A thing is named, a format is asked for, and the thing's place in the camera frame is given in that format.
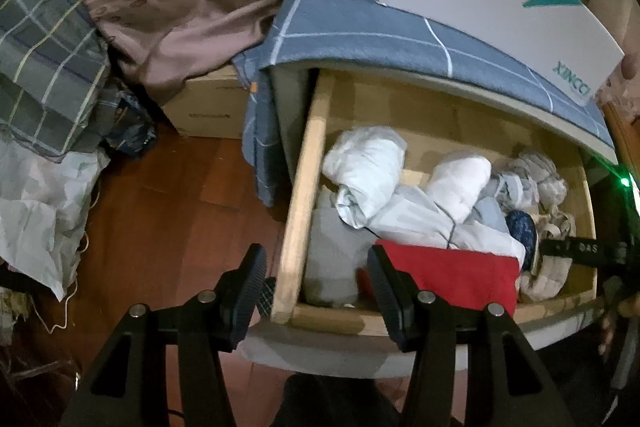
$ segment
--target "light blue cloth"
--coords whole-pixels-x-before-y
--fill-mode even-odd
[[[458,30],[380,6],[376,0],[284,0],[263,44],[234,57],[242,81],[257,82],[247,108],[243,152],[255,167],[258,196],[273,203],[286,172],[268,68],[346,60],[364,66],[451,78],[529,103],[613,142],[592,101],[579,107],[510,56]]]

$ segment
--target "drawer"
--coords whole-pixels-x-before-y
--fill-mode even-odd
[[[354,126],[388,125],[407,142],[401,182],[424,185],[434,166],[455,150],[472,149],[494,163],[523,146],[545,153],[569,190],[561,210],[574,214],[577,235],[595,238],[593,212],[578,147],[561,136],[496,108],[370,74],[321,70],[306,122],[287,226],[280,254],[271,320],[307,330],[383,335],[382,316],[360,309],[326,309],[300,301],[310,218],[321,185],[322,158],[338,135]],[[596,296],[596,270],[574,264],[560,294],[519,305],[526,323],[573,309]]]

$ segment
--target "red cloth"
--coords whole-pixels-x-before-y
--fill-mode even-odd
[[[515,282],[520,274],[514,257],[466,250],[411,247],[380,239],[397,270],[408,272],[421,290],[429,290],[453,306],[482,310],[492,302],[513,315]]]

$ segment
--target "metal pivot bolt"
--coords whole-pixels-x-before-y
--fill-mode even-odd
[[[203,304],[208,304],[216,300],[216,293],[213,290],[203,290],[198,293],[198,301]]]
[[[418,292],[418,301],[422,304],[433,304],[436,301],[436,296],[432,292],[423,290]]]
[[[494,317],[502,317],[504,314],[504,308],[497,302],[492,302],[486,308]]]
[[[129,308],[129,315],[132,317],[138,318],[142,317],[146,313],[146,306],[144,304],[134,304],[131,308]]]

